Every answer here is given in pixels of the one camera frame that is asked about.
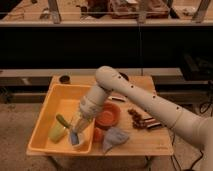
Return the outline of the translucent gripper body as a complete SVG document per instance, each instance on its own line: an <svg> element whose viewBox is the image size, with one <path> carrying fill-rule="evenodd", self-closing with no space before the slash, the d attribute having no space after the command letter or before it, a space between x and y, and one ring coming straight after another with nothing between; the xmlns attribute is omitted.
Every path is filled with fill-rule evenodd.
<svg viewBox="0 0 213 171"><path fill-rule="evenodd" d="M85 118L82 116L80 112L77 112L73 115L70 124L71 124L71 130L75 133L81 133L83 132L91 123L93 120L91 118Z"/></svg>

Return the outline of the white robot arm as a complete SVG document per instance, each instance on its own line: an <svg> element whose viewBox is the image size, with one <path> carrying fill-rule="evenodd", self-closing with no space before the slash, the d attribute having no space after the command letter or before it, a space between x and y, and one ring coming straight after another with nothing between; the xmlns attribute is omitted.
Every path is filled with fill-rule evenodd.
<svg viewBox="0 0 213 171"><path fill-rule="evenodd" d="M102 111L103 104L115 91L146 110L153 118L186 142L203 150L201 171L213 171L213 117L198 116L154 93L133 85L112 67L102 66L95 72L96 84L81 98L71 122L76 133L84 131Z"/></svg>

